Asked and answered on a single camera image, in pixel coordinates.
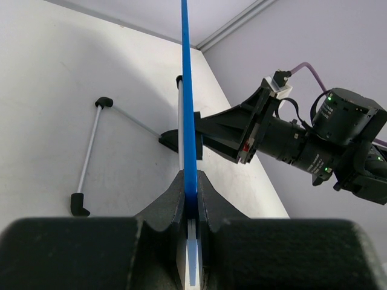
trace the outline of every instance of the black cable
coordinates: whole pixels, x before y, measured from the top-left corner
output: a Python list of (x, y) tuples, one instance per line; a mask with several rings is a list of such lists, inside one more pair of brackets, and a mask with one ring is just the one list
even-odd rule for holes
[[(279, 104), (278, 104), (278, 108), (279, 108), (279, 105), (281, 104), (282, 101), (288, 101), (290, 102), (294, 108), (296, 109), (296, 114), (297, 114), (297, 118), (298, 120), (301, 122), (301, 125), (307, 130), (307, 131), (310, 131), (312, 128), (311, 126), (309, 126), (309, 124), (307, 122), (305, 122), (303, 119), (301, 119), (300, 115), (299, 115), (299, 108), (298, 108), (298, 104), (296, 101), (294, 101), (292, 98), (283, 98), (279, 101)], [(277, 118), (279, 118), (279, 114), (278, 114), (278, 108), (275, 110), (275, 115)]]
[(323, 92), (323, 93), (322, 93), (321, 95), (319, 95), (319, 96), (317, 97), (317, 99), (314, 101), (312, 107), (310, 108), (310, 121), (311, 121), (311, 122), (313, 121), (314, 116), (316, 116), (316, 114), (317, 114), (316, 109), (317, 109), (317, 104), (318, 104), (319, 100), (320, 100), (323, 96), (329, 94), (330, 91), (331, 91), (331, 90), (329, 89), (329, 90)]

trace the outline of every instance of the white pole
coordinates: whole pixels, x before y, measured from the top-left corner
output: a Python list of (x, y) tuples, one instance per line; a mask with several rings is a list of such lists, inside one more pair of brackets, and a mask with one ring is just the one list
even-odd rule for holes
[(124, 115), (126, 118), (128, 118), (129, 120), (133, 121), (134, 123), (136, 123), (137, 125), (139, 125), (141, 128), (147, 130), (149, 133), (151, 133), (152, 135), (154, 135), (157, 139), (160, 139), (161, 138), (161, 135), (155, 131), (153, 131), (151, 128), (149, 128), (147, 125), (145, 125), (144, 123), (141, 123), (140, 121), (138, 121), (136, 118), (134, 118), (133, 116), (129, 115), (127, 112), (125, 112), (124, 110), (120, 109), (119, 107), (117, 107), (116, 105), (113, 105), (112, 107), (113, 109), (115, 109), (117, 112), (119, 112), (120, 114)]
[(90, 161), (91, 149), (93, 148), (94, 139), (96, 136), (97, 125), (98, 125), (98, 120), (99, 120), (99, 115), (101, 113), (101, 110), (102, 110), (102, 107), (98, 106), (96, 119), (94, 120), (93, 130), (91, 131), (89, 147), (87, 148), (85, 163), (83, 164), (82, 173), (81, 173), (80, 179), (79, 179), (79, 185), (78, 185), (78, 190), (77, 190), (77, 192), (79, 192), (79, 193), (82, 193), (83, 183), (85, 182), (86, 171), (87, 171), (87, 167), (88, 167), (89, 161)]
[(184, 169), (184, 110), (183, 110), (183, 81), (180, 80), (178, 84), (179, 90), (179, 111), (178, 111), (178, 149), (179, 149), (179, 170)]

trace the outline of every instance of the white plastic piece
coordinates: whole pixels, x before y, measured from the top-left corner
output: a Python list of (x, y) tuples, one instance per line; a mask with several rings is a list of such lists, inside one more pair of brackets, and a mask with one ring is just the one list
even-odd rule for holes
[(287, 98), (290, 95), (291, 90), (293, 87), (291, 85), (286, 84), (283, 87), (279, 87), (277, 83), (272, 79), (272, 77), (264, 77), (272, 91), (275, 93), (275, 98), (278, 100), (282, 100), (283, 98)]

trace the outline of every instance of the white ceiling trim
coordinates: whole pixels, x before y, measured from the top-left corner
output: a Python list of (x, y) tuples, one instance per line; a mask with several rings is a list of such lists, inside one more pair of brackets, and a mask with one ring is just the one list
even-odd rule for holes
[(251, 20), (251, 18), (258, 15), (260, 12), (265, 10), (267, 7), (272, 5), (272, 3), (277, 0), (257, 0), (252, 5), (248, 6), (245, 10), (243, 10), (240, 14), (235, 16), (233, 19), (228, 21), (221, 28), (216, 30), (213, 34), (203, 40), (201, 43), (197, 45), (197, 49), (205, 53), (219, 41), (233, 33), (238, 28), (242, 27), (247, 21)]

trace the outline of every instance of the blue stick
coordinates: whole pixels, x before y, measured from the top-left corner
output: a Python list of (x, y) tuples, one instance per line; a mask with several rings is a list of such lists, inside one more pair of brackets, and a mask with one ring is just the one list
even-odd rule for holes
[(187, 0), (181, 0), (181, 31), (183, 39), (184, 191), (186, 194), (187, 218), (195, 219), (198, 204), (198, 172)]

